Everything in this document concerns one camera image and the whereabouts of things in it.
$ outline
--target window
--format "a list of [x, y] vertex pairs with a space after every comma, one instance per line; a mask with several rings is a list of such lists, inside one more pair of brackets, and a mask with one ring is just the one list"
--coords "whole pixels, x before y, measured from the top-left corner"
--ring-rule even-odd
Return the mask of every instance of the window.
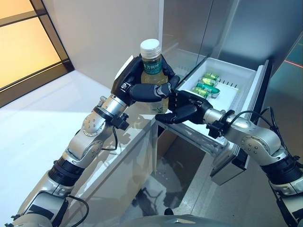
[[73, 69], [41, 0], [0, 0], [0, 107]]

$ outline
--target black joint ring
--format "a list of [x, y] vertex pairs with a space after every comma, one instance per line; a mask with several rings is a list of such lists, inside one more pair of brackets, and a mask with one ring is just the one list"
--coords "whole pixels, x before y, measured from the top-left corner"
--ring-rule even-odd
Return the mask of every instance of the black joint ring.
[[230, 115], [234, 114], [234, 113], [235, 113], [234, 110], [229, 110], [229, 111], [227, 111], [227, 112], [223, 115], [223, 117], [220, 119], [220, 121], [221, 121], [222, 123], [226, 123], [227, 118], [228, 118]]
[[103, 117], [105, 120], [111, 121], [113, 119], [112, 116], [106, 114], [105, 112], [103, 112], [102, 110], [100, 110], [99, 107], [95, 106], [93, 109], [97, 114], [99, 114], [101, 117]]

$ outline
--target orange light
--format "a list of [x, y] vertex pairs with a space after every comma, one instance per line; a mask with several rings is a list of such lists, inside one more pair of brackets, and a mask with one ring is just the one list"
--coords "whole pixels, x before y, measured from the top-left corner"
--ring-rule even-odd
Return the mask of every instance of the orange light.
[[29, 0], [0, 0], [0, 19], [33, 10]]
[[59, 61], [38, 18], [0, 27], [0, 87]]

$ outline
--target bottle cap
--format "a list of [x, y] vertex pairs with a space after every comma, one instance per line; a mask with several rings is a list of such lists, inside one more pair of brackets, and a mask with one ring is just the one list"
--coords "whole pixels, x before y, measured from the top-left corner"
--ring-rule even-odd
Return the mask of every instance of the bottle cap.
[[141, 56], [145, 59], [153, 59], [161, 54], [160, 42], [158, 39], [147, 39], [140, 44]]

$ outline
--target bottle label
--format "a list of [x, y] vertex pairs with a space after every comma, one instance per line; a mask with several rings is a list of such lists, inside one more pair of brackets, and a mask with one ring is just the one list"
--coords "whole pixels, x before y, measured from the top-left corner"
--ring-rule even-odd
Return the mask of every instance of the bottle label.
[[155, 75], [162, 71], [162, 61], [159, 59], [158, 61], [154, 61], [152, 63], [143, 61], [144, 71], [147, 74]]

